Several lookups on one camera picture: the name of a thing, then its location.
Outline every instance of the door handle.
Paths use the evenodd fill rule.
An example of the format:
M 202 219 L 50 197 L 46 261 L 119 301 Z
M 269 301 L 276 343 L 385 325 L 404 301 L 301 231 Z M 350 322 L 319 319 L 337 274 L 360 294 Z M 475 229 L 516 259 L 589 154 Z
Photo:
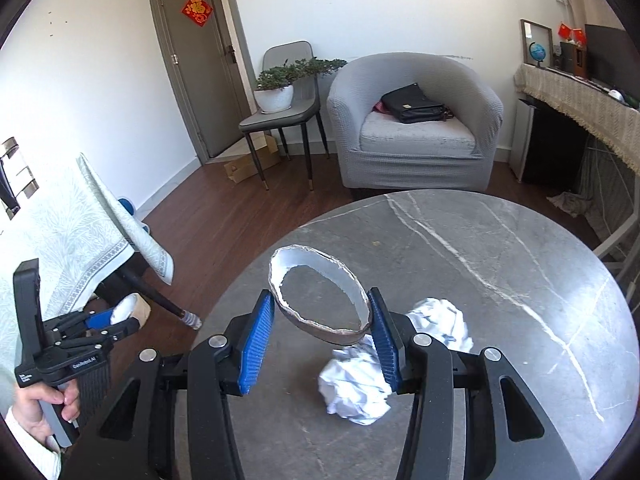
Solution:
M 226 53 L 231 55 L 231 62 L 234 64 L 238 64 L 238 60 L 236 59 L 236 50 L 233 45 L 227 45 Z

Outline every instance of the gray chair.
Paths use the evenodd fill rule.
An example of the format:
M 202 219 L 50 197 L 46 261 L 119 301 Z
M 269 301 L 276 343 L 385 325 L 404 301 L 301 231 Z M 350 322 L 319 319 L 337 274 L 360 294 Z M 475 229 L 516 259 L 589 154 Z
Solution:
M 402 124 L 372 108 L 387 92 L 418 83 L 455 119 Z M 502 102 L 465 65 L 429 54 L 375 54 L 338 72 L 327 101 L 345 187 L 484 191 Z
M 274 46 L 264 53 L 262 69 L 267 70 L 274 66 L 282 65 L 286 61 L 291 64 L 299 59 L 310 59 L 311 57 L 313 57 L 313 51 L 311 49 L 311 45 L 306 41 L 296 41 L 295 43 Z M 287 154 L 287 158 L 290 160 L 287 139 L 285 138 L 282 129 L 287 126 L 300 125 L 302 128 L 302 142 L 305 149 L 306 175 L 309 181 L 309 189 L 312 190 L 314 188 L 314 182 L 306 122 L 313 116 L 316 116 L 316 120 L 318 121 L 322 144 L 324 144 L 324 152 L 326 153 L 326 157 L 329 158 L 329 147 L 326 143 L 324 125 L 320 118 L 320 97 L 318 94 L 317 77 L 305 77 L 304 79 L 299 79 L 293 83 L 293 101 L 291 103 L 291 108 L 288 110 L 283 110 L 273 114 L 263 114 L 258 111 L 258 113 L 253 114 L 251 117 L 246 118 L 240 123 L 240 131 L 244 133 L 244 138 L 249 144 L 249 150 L 251 151 L 251 155 L 254 159 L 255 167 L 258 169 L 258 174 L 260 175 L 260 178 L 264 183 L 264 187 L 267 190 L 269 189 L 269 186 L 264 178 L 260 160 L 255 152 L 250 134 L 252 132 L 261 132 L 276 128 L 280 134 L 280 139 L 282 140 L 282 147 Z

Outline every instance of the silver screw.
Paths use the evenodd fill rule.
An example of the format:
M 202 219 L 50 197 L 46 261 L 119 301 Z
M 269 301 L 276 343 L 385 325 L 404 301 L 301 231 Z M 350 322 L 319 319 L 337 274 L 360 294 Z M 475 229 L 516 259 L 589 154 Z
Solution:
M 226 337 L 223 335 L 214 335 L 209 338 L 209 346 L 212 348 L 222 348 L 226 345 Z
M 489 359 L 489 361 L 499 361 L 500 358 L 502 357 L 502 354 L 496 348 L 487 348 L 484 351 L 484 357 Z
M 140 352 L 140 360 L 145 363 L 153 361 L 158 352 L 156 352 L 153 348 L 145 348 L 142 352 Z
M 431 344 L 431 336 L 428 334 L 416 334 L 414 335 L 414 343 L 418 346 L 429 346 Z

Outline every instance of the potted plant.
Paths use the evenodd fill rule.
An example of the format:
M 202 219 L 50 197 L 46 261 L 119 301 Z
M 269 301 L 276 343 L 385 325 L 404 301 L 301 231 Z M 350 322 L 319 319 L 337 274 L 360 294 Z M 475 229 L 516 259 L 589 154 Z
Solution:
M 289 64 L 263 70 L 256 80 L 255 101 L 264 114 L 273 114 L 291 108 L 293 82 L 308 76 L 331 74 L 345 66 L 342 59 L 299 59 Z

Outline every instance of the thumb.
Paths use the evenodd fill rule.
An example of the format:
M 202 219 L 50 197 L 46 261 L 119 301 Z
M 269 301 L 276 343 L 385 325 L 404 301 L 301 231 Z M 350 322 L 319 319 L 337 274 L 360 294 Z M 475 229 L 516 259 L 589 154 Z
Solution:
M 25 388 L 24 393 L 31 400 L 44 400 L 49 404 L 62 404 L 65 402 L 65 395 L 62 392 L 44 383 L 37 383 Z

